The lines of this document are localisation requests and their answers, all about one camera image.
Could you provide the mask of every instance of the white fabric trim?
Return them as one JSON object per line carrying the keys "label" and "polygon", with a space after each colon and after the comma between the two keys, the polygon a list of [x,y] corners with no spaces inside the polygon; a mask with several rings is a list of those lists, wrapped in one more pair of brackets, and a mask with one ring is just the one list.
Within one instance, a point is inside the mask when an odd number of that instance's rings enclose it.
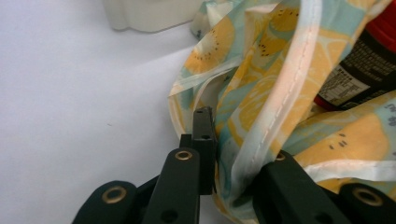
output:
{"label": "white fabric trim", "polygon": [[309,165],[304,170],[315,182],[345,177],[396,181],[396,161],[335,160]]}
{"label": "white fabric trim", "polygon": [[290,49],[264,107],[250,128],[231,171],[232,197],[238,197],[262,166],[271,161],[269,144],[294,105],[304,85],[320,29],[322,4],[301,0],[300,15]]}
{"label": "white fabric trim", "polygon": [[169,93],[169,96],[176,95],[178,93],[181,93],[182,91],[198,86],[199,84],[205,82],[208,78],[211,78],[217,74],[222,75],[225,72],[228,72],[231,69],[235,68],[236,66],[239,66],[239,64],[241,64],[242,61],[243,61],[242,56],[236,56],[224,63],[221,63],[219,66],[207,72],[203,72],[201,74],[195,74],[193,76],[185,77],[180,80],[177,80],[173,85],[172,90]]}
{"label": "white fabric trim", "polygon": [[204,94],[204,91],[205,91],[207,85],[209,85],[209,83],[210,83],[211,81],[213,81],[213,79],[215,79],[216,77],[222,76],[222,75],[224,75],[224,74],[230,72],[231,70],[233,70],[233,68],[229,68],[229,69],[224,70],[224,71],[222,71],[222,72],[220,72],[220,73],[218,73],[218,74],[215,74],[213,77],[208,78],[208,79],[204,82],[204,84],[202,84],[201,89],[199,89],[198,92],[197,92],[196,95],[195,95],[195,98],[194,98],[194,102],[195,102],[195,103],[194,103],[194,107],[192,108],[192,111],[195,111],[195,109],[197,108],[198,103],[199,103],[199,100],[201,99],[202,94]]}

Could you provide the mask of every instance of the white object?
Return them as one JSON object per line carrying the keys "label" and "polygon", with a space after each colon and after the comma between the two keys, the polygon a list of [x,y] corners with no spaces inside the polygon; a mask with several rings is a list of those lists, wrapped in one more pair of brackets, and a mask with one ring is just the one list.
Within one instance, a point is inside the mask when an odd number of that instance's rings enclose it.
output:
{"label": "white object", "polygon": [[204,0],[102,0],[110,26],[156,32],[191,21]]}

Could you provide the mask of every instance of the fabric bag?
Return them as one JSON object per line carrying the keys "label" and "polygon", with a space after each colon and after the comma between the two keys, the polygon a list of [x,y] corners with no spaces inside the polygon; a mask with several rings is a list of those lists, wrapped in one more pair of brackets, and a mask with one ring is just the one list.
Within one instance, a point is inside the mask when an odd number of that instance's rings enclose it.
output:
{"label": "fabric bag", "polygon": [[251,198],[241,194],[281,149],[327,189],[364,182],[396,200],[396,91],[348,111],[326,112],[313,103],[365,24],[388,3],[233,1],[210,30],[201,8],[197,18],[203,28],[195,21],[192,30],[202,39],[168,102],[178,135],[191,132],[196,108],[215,108],[214,197],[229,219],[254,223]]}

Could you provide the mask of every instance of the screw hole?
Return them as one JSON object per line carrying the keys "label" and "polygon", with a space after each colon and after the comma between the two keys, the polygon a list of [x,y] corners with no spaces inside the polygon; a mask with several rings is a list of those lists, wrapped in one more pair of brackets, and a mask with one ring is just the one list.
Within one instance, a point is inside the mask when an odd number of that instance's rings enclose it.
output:
{"label": "screw hole", "polygon": [[319,212],[314,215],[315,220],[322,224],[332,224],[332,217],[326,213]]}
{"label": "screw hole", "polygon": [[210,139],[210,136],[209,136],[209,135],[202,135],[201,137],[204,138],[204,139],[206,139],[206,140],[207,140],[207,139]]}
{"label": "screw hole", "polygon": [[175,157],[180,161],[187,161],[192,157],[192,154],[189,151],[179,151]]}
{"label": "screw hole", "polygon": [[352,193],[361,202],[371,206],[381,206],[383,204],[382,199],[369,189],[355,188],[352,190]]}
{"label": "screw hole", "polygon": [[283,161],[283,160],[285,160],[285,159],[286,159],[285,155],[283,155],[281,152],[279,152],[279,153],[277,154],[277,156],[276,156],[276,160],[277,160],[277,161]]}
{"label": "screw hole", "polygon": [[121,186],[114,186],[105,191],[102,200],[105,203],[118,203],[126,196],[126,189]]}
{"label": "screw hole", "polygon": [[177,220],[177,212],[175,210],[163,211],[161,220],[165,223],[172,223]]}

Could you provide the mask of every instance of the bottle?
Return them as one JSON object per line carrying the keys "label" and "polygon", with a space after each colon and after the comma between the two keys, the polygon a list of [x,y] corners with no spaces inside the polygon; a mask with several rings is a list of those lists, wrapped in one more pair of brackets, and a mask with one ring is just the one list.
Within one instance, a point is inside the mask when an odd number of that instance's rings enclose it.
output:
{"label": "bottle", "polygon": [[396,90],[396,0],[367,23],[352,51],[329,74],[315,103],[346,110]]}

